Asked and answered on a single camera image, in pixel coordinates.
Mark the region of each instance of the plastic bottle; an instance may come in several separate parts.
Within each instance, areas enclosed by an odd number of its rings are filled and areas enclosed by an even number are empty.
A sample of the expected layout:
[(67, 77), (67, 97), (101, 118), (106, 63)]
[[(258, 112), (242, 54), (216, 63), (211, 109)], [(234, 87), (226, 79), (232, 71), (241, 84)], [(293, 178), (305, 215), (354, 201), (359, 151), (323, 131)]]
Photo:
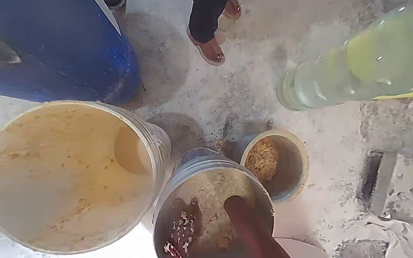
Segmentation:
[(291, 110), (413, 97), (413, 5), (390, 11), (328, 55), (287, 73), (277, 97)]

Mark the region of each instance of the debris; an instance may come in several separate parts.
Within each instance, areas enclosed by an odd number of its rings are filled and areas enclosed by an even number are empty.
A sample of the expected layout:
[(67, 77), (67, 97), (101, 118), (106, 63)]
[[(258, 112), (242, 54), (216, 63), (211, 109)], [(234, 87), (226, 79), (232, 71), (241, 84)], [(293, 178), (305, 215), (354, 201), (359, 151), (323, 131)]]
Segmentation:
[(267, 138), (259, 140), (250, 150), (246, 157), (245, 167), (264, 182), (270, 181), (277, 173), (278, 149), (274, 143)]

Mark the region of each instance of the white bucket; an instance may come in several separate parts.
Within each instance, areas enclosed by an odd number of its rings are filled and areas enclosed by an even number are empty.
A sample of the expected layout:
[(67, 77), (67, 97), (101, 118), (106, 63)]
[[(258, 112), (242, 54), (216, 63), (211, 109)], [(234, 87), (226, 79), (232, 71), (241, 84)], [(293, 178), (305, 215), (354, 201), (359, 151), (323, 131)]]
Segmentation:
[(113, 243), (158, 195), (167, 134), (97, 102), (42, 104), (0, 132), (0, 230), (52, 254)]
[[(237, 164), (236, 162), (229, 160), (221, 154), (206, 148), (198, 148), (188, 151), (181, 157), (181, 160), (176, 164), (174, 172), (169, 179), (167, 185), (164, 187), (160, 194), (160, 197), (156, 204), (156, 211), (154, 212), (154, 247), (158, 257), (165, 257), (163, 246), (167, 241), (168, 230), (173, 225), (173, 221), (168, 221), (167, 214), (170, 213), (170, 208), (174, 200), (177, 198), (176, 193), (184, 183), (189, 183), (189, 179), (200, 174), (217, 173), (217, 171), (228, 170), (228, 172), (234, 172), (235, 179), (238, 175), (244, 175), (248, 179), (248, 186), (251, 187), (255, 196), (255, 208), (256, 211), (261, 214), (263, 218), (263, 224), (267, 227), (269, 232), (273, 232), (274, 229), (274, 212), (272, 207), (272, 201), (269, 194), (263, 188), (259, 180), (254, 176), (251, 171)], [(228, 252), (219, 251), (213, 253), (202, 253), (200, 255), (192, 256), (198, 257), (245, 257), (245, 249), (243, 246), (239, 248), (230, 249)]]

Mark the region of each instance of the plastic bucket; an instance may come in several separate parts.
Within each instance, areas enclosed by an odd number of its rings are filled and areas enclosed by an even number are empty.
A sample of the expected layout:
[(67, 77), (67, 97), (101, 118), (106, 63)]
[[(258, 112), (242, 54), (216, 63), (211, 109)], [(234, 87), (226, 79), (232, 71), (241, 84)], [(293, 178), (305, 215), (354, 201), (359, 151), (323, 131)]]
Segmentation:
[(161, 128), (119, 107), (42, 104), (0, 132), (0, 230), (44, 253), (109, 245), (152, 206), (170, 151)]
[[(263, 188), (259, 180), (248, 169), (239, 165), (238, 163), (227, 159), (221, 154), (206, 148), (193, 149), (181, 157), (181, 160), (176, 164), (174, 172), (169, 179), (167, 185), (159, 196), (156, 204), (156, 211), (154, 212), (154, 247), (158, 257), (165, 257), (163, 246), (167, 240), (166, 228), (167, 225), (171, 227), (173, 221), (168, 221), (166, 212), (172, 207), (173, 201), (177, 198), (177, 191), (189, 179), (203, 173), (216, 173), (218, 170), (232, 170), (233, 172), (244, 175), (251, 186), (255, 195), (255, 208), (265, 218), (264, 224), (268, 227), (270, 232), (274, 228), (274, 212), (272, 201)], [(227, 257), (242, 257), (244, 248), (230, 250), (229, 252), (215, 252), (208, 253), (213, 257), (226, 255)]]
[(232, 159), (244, 166), (251, 148), (266, 137), (278, 148), (279, 159), (277, 173), (270, 181), (261, 183), (273, 201), (290, 201), (304, 189), (309, 171), (307, 150), (297, 136), (282, 130), (249, 134), (237, 142)]

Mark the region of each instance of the foot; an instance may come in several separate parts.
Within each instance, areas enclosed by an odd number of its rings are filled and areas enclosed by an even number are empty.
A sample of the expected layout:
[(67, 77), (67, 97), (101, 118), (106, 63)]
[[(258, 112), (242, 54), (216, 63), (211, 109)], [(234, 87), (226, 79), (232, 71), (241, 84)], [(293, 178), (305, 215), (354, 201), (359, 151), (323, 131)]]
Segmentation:
[(223, 14), (227, 18), (232, 20), (238, 20), (241, 16), (241, 7), (237, 0), (229, 0), (226, 3), (226, 8), (224, 8)]
[(219, 47), (216, 38), (213, 38), (207, 43), (197, 42), (190, 33), (189, 38), (192, 43), (199, 49), (200, 54), (207, 63), (214, 66), (220, 66), (225, 62), (226, 59), (224, 57), (224, 53)]

